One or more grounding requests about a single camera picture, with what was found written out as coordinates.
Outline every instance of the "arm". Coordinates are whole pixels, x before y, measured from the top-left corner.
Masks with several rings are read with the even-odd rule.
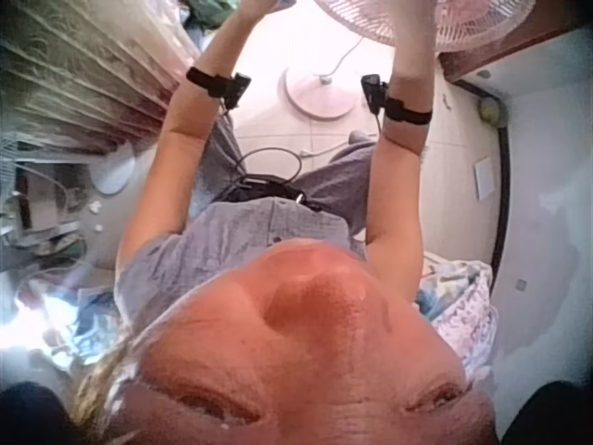
[[[275,0],[243,0],[196,62],[211,76],[231,77],[256,24]],[[185,227],[197,167],[219,111],[219,100],[183,79],[173,95],[140,203],[120,241],[116,272],[147,241]]]
[[[406,108],[428,112],[435,95],[435,0],[394,2],[397,50],[388,94]],[[420,164],[428,125],[387,117],[372,155],[367,213],[367,257],[381,281],[409,302],[423,267]]]

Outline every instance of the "hand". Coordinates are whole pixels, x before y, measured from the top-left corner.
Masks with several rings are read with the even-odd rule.
[[[241,0],[237,12],[243,17],[259,21],[271,12],[287,9],[295,2],[296,0]]]

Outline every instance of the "curtain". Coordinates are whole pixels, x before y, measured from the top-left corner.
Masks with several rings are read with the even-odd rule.
[[[96,155],[126,140],[154,140],[198,56],[176,0],[0,7],[3,147]]]

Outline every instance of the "black sensor device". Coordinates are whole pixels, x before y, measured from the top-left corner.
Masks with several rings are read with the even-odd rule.
[[[381,108],[385,108],[385,115],[392,121],[408,122],[414,125],[428,125],[433,118],[433,112],[418,113],[407,109],[403,100],[394,99],[387,95],[388,85],[381,82],[379,74],[367,74],[360,79],[362,92],[366,98],[369,110],[375,116]]]
[[[241,96],[251,83],[249,77],[238,72],[231,79],[227,79],[219,75],[212,77],[196,67],[190,68],[185,78],[207,90],[210,97],[222,99],[227,112],[238,106]]]

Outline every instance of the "eye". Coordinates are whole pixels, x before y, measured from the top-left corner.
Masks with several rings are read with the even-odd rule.
[[[413,413],[429,413],[457,401],[469,388],[462,388],[454,383],[446,383],[424,393],[418,401],[406,408]]]
[[[244,426],[257,422],[259,416],[245,408],[216,397],[204,395],[186,395],[179,402],[192,410],[221,422],[225,426]]]

